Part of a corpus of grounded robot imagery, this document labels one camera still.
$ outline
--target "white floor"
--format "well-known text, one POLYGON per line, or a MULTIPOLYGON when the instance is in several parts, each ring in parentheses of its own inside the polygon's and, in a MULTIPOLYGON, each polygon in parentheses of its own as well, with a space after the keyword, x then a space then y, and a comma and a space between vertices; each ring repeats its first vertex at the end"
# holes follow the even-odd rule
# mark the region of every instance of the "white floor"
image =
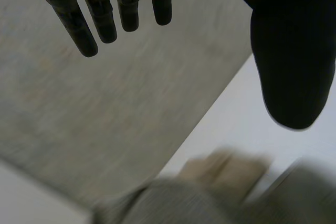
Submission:
MULTIPOLYGON (((268 153, 272 168, 286 169, 302 156, 336 168, 336 84, 325 110, 307 131, 281 128, 266 112, 257 69, 250 57, 209 109, 161 174, 176 173, 189 158, 233 146, 268 153)), ((5 224, 84 224, 89 213, 0 164, 0 222, 5 224)))
POLYGON ((300 157, 336 168, 336 82, 327 105, 306 131, 290 131, 268 115, 251 56, 188 136, 161 174, 176 173, 190 158, 218 147, 236 147, 273 157, 272 170, 283 172, 300 157))

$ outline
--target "gray floor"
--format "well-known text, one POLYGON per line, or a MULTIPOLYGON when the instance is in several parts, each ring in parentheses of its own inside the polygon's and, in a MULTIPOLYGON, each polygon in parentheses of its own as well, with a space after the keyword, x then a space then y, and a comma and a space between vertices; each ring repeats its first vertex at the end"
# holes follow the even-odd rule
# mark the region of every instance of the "gray floor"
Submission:
POLYGON ((44 0, 0 0, 0 156, 87 206, 155 176, 250 55, 242 0, 173 8, 160 27, 141 0, 134 33, 115 8, 87 59, 44 0))

